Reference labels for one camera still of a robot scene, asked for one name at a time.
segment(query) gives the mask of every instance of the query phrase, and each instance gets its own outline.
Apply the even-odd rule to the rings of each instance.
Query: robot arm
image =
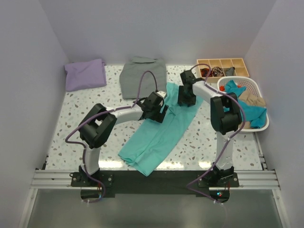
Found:
[[[87,144],[85,153],[86,169],[91,176],[99,171],[99,154],[100,147],[108,140],[113,127],[131,120],[151,119],[159,123],[163,122],[168,106],[164,106],[164,98],[166,93],[163,91],[152,92],[149,97],[138,100],[136,105],[130,108],[113,108],[104,107],[102,104],[96,104],[85,116],[80,124],[87,121],[92,116],[101,113],[101,116],[85,124],[81,129],[80,138]],[[90,182],[85,174],[84,165],[79,168],[82,177]]]
[[[232,132],[238,129],[241,123],[239,107],[228,97],[219,95],[205,86],[202,78],[196,78],[191,70],[180,74],[183,85],[179,87],[179,105],[195,105],[196,96],[200,96],[210,104],[210,120],[213,129],[217,132],[217,154],[218,158],[224,150],[216,166],[209,177],[209,183],[216,184],[219,180],[228,179],[233,176],[234,167],[232,162],[233,143],[224,148],[226,141]],[[237,100],[234,93],[229,94]]]

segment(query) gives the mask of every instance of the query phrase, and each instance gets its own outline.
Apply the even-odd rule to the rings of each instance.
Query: white wall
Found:
[[[303,9],[303,0],[277,0],[245,58],[271,119],[259,138],[295,228],[304,224]]]
[[[243,57],[275,0],[40,0],[71,61]]]
[[[64,54],[37,0],[0,1],[0,227],[17,227],[65,91]]]

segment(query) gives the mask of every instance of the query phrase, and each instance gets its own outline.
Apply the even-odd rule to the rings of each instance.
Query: beige cloth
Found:
[[[266,102],[263,98],[254,96],[249,92],[249,90],[245,90],[241,96],[238,97],[239,100],[245,102],[247,105],[250,106],[260,106],[265,107]],[[251,129],[250,127],[250,121],[246,121],[244,129]]]

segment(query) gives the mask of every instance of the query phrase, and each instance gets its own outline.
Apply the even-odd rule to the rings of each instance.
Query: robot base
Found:
[[[106,187],[106,198],[113,198],[116,194],[197,194],[186,188],[186,185],[202,175],[205,171],[154,171],[148,177],[138,171],[97,171],[92,176],[99,179]],[[71,173],[72,187],[97,187],[95,182],[83,179],[80,172]],[[234,173],[233,178],[229,178],[230,187],[239,187],[238,176]],[[193,184],[192,188],[211,195],[214,199],[225,201],[229,198],[229,191],[209,190],[209,187],[221,187],[225,185],[212,185],[204,180]],[[98,198],[97,190],[82,190],[83,199]]]

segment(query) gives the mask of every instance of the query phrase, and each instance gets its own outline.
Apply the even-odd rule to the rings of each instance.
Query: black mounting bracket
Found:
[[[142,108],[143,111],[141,120],[151,119],[159,123],[162,123],[168,110],[167,105],[163,107],[163,104],[165,102],[163,97],[157,94],[157,92],[152,92],[148,97],[143,98],[141,100],[139,100],[136,103],[138,106]]]
[[[192,85],[203,78],[196,78],[191,70],[185,70],[180,74],[182,86],[179,87],[179,95],[177,103],[179,105],[193,106],[196,103],[196,96],[193,93]]]
[[[107,198],[113,198],[116,194],[182,194],[196,195],[202,197],[186,188],[186,185],[194,179],[201,176],[205,171],[154,171],[148,177],[142,175],[138,171],[98,171],[95,173],[95,178],[100,180],[106,187]],[[96,182],[89,182],[82,178],[80,172],[71,173],[72,187],[97,187]],[[238,176],[234,173],[233,178],[228,180],[230,187],[239,187]],[[191,187],[195,190],[204,192],[207,195],[216,196],[218,192],[226,191],[210,191],[209,187],[226,187],[227,182],[218,182],[217,184],[207,183],[205,180],[200,180],[194,183]],[[82,198],[96,196],[97,190],[83,190]]]
[[[95,104],[80,124],[92,116],[104,111],[106,111],[106,108],[102,104]],[[102,120],[102,123],[98,125],[95,123],[96,119],[99,121]],[[101,147],[108,140],[109,135],[117,121],[117,118],[110,113],[103,114],[96,119],[91,120],[81,129],[79,129],[80,138],[85,141],[91,149]]]
[[[235,93],[228,93],[236,101]],[[242,122],[239,106],[226,96],[215,96],[210,99],[211,125],[216,132],[225,135],[227,132],[236,131]]]
[[[237,173],[233,172],[232,175],[219,178],[219,173],[216,171],[211,171],[204,179],[198,181],[200,187],[214,187],[214,186],[226,186],[228,183],[235,184],[238,181]]]

